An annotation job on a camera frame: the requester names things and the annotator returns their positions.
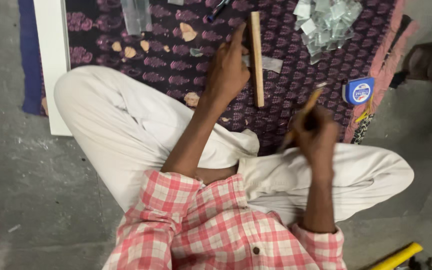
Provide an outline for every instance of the floor mat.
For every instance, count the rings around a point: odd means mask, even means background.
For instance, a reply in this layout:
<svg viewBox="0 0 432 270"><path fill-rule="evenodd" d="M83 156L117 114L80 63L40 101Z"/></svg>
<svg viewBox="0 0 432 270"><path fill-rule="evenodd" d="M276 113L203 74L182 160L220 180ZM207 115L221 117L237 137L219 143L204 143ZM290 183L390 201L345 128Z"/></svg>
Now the floor mat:
<svg viewBox="0 0 432 270"><path fill-rule="evenodd" d="M281 74L263 71L264 107L254 106L253 86L248 83L218 123L236 132L249 128L260 140L259 155L272 154L283 139L293 111L303 106L316 84L327 81L329 85L318 102L333 111L334 119L342 125L342 140L353 107L341 97L341 81L368 76L395 0L361 3L364 9L353 24L355 37L343 48L323 53L321 61L310 65L301 33L293 29L297 1L235 0L216 21L208 23L206 15L216 0L186 0L184 6L152 0L153 31L144 36L127 34L117 0L66 1L71 67L108 66L186 104L188 93L201 95L207 67L219 44L231 38L232 30L250 11L259 11L262 54L284 60ZM198 33L194 40L182 39L180 23L189 24ZM149 44L147 52L141 47L143 40ZM120 52L113 49L115 42L119 42ZM192 56L191 48L200 49L203 55ZM133 53L132 49L136 56L127 58L125 51Z"/></svg>

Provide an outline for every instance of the pen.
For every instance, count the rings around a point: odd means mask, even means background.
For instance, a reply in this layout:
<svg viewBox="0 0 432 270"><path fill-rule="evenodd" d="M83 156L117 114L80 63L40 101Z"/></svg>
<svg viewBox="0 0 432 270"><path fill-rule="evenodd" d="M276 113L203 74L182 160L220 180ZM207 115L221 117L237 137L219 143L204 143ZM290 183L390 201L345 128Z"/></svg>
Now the pen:
<svg viewBox="0 0 432 270"><path fill-rule="evenodd" d="M231 2L231 0L221 0L221 2L219 2L219 4L213 9L211 14L208 16L208 22L210 22L210 23L214 22L214 20L216 19L216 16L219 14L219 12L224 7L226 7L230 2Z"/></svg>

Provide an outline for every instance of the wooden strip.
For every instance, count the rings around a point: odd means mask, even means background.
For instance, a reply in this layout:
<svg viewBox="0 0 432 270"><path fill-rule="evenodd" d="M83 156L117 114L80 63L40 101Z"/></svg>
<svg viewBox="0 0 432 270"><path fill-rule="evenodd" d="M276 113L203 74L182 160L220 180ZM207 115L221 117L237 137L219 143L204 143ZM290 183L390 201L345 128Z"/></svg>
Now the wooden strip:
<svg viewBox="0 0 432 270"><path fill-rule="evenodd" d="M259 25L259 12L251 12L250 16L251 33L251 65L254 80L254 103L257 107L265 105L264 85L263 85L263 61L261 56L261 28Z"/></svg>

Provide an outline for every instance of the gray concrete floor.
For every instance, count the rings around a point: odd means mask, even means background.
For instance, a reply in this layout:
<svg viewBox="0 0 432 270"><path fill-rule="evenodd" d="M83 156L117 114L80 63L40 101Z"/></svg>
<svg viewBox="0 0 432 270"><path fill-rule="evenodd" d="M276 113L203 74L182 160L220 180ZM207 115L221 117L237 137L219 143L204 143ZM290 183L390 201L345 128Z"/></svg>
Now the gray concrete floor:
<svg viewBox="0 0 432 270"><path fill-rule="evenodd" d="M432 29L418 2L409 1L411 15ZM21 112L18 18L17 1L0 0L0 270L98 269L123 213L73 138L51 136L46 118ZM349 269L411 241L432 255L432 84L388 91L364 144L396 151L416 176L403 193L339 223Z"/></svg>

